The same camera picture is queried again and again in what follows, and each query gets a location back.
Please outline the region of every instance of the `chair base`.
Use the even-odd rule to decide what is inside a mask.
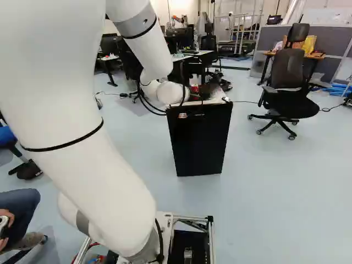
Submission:
[[[247,118],[248,118],[248,120],[252,120],[252,118],[270,120],[270,122],[266,126],[264,126],[261,129],[258,129],[256,131],[257,135],[261,135],[262,132],[267,130],[273,124],[278,123],[283,129],[285,129],[288,133],[290,133],[290,135],[288,136],[289,140],[295,140],[295,138],[297,137],[297,134],[294,133],[291,129],[289,129],[289,127],[284,122],[290,122],[290,123],[292,123],[292,125],[297,125],[298,122],[299,122],[298,119],[290,119],[290,118],[287,118],[287,117],[282,117],[282,116],[279,116],[279,115],[270,115],[270,114],[266,114],[266,115],[250,114],[250,115],[248,115]]]
[[[137,99],[138,99],[138,97],[139,97],[139,92],[138,92],[138,91],[136,91],[136,92],[130,92],[130,93],[128,94],[128,97],[131,98],[132,95],[135,95],[135,96],[133,97],[132,102],[133,102],[133,103],[136,103],[136,102],[137,102]]]
[[[17,167],[10,170],[8,174],[12,175],[15,173],[17,173],[17,178],[19,179],[31,180],[38,177],[43,172],[40,170],[37,164],[35,164],[34,161],[30,159],[28,162],[22,163],[21,165],[18,165]]]

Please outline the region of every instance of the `floor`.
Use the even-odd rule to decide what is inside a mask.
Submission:
[[[228,92],[233,101],[258,101],[262,90],[249,71],[226,69],[224,75],[233,82]],[[119,87],[107,85],[107,75],[96,75],[95,91],[133,89],[123,73],[114,78]],[[325,92],[309,97],[321,107],[341,103]],[[256,135],[266,122],[248,121],[247,115],[265,110],[235,103],[222,174],[177,178],[165,117],[149,114],[129,98],[102,93],[99,98],[113,142],[142,177],[158,209],[214,216],[217,263],[352,262],[351,109],[339,107],[302,120],[293,127],[298,137],[289,141],[278,126]],[[0,163],[0,191],[37,188],[42,195],[30,230],[43,230],[50,242],[31,263],[70,263],[84,236],[58,214],[58,191],[51,180],[8,176],[19,160],[6,151],[0,152]]]

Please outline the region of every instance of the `black office chair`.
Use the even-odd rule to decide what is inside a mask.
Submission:
[[[288,34],[286,47],[292,47],[294,42],[305,40],[309,32],[309,24],[294,24]],[[287,127],[284,122],[297,125],[301,118],[315,116],[319,106],[307,98],[307,94],[314,86],[321,86],[314,81],[308,82],[303,75],[304,50],[299,48],[285,48],[278,51],[274,57],[271,76],[267,85],[263,86],[263,93],[258,102],[268,110],[265,115],[248,115],[252,118],[267,119],[270,122],[257,134],[262,134],[271,125],[278,123],[290,133],[288,139],[294,140],[297,134]]]
[[[221,59],[219,58],[219,53],[218,53],[218,49],[217,49],[217,45],[216,45],[216,36],[213,36],[210,34],[208,34],[207,36],[203,36],[201,38],[200,48],[201,48],[201,50],[204,50],[204,51],[214,51],[214,52],[209,53],[207,56],[204,56],[204,58],[202,59],[202,63],[207,65],[206,74],[210,74],[210,75],[213,74],[213,73],[209,72],[209,67],[217,61],[219,61],[220,72],[221,72],[222,71]]]
[[[130,49],[130,47],[127,45],[127,43],[124,41],[123,38],[121,38],[117,42],[117,45],[118,45],[119,58],[122,61],[122,67],[123,67],[123,70],[125,71],[126,79],[135,80],[136,85],[138,87],[139,78],[142,73],[143,66],[141,65],[141,63],[139,62],[135,54],[133,54],[132,50]],[[140,96],[139,94],[140,92],[135,91],[129,94],[129,97],[135,95],[132,102],[136,103],[136,100]]]

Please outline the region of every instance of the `jeans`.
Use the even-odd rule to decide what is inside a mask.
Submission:
[[[40,194],[36,189],[0,192],[0,209],[7,209],[15,215],[13,225],[6,232],[9,240],[4,250],[24,237],[39,202]]]

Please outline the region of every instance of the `red object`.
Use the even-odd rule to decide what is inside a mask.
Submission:
[[[87,251],[90,250],[93,246],[97,246],[97,245],[100,245],[100,244],[97,242],[90,244]],[[77,258],[77,255],[73,258],[71,264],[73,264],[75,262],[76,258]]]
[[[199,86],[198,85],[191,85],[190,90],[191,90],[192,94],[199,94]],[[199,98],[197,96],[191,96],[191,99],[193,101],[199,100]]]

